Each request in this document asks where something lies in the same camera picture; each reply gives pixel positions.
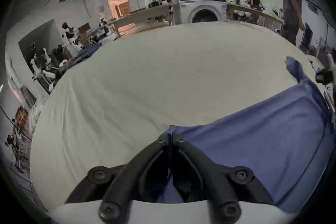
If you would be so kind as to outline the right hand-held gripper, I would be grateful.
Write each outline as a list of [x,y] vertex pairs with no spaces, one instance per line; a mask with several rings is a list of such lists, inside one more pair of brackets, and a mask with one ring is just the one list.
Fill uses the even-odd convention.
[[317,83],[325,86],[329,85],[332,92],[333,109],[336,110],[336,56],[335,52],[327,53],[328,68],[320,69],[316,72],[315,79]]

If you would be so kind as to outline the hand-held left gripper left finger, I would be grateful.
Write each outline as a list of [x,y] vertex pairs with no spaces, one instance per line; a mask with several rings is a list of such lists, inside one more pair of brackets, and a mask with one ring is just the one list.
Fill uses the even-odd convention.
[[124,165],[91,168],[65,203],[102,200],[98,209],[101,221],[126,223],[134,198],[155,202],[163,193],[169,174],[169,142],[170,135],[162,134]]

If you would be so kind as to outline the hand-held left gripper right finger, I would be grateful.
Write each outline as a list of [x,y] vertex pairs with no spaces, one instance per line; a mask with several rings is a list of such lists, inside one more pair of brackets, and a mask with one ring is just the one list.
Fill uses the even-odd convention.
[[184,202],[208,200],[215,223],[236,223],[240,201],[275,205],[250,168],[216,164],[180,134],[172,134],[171,142],[173,186]]

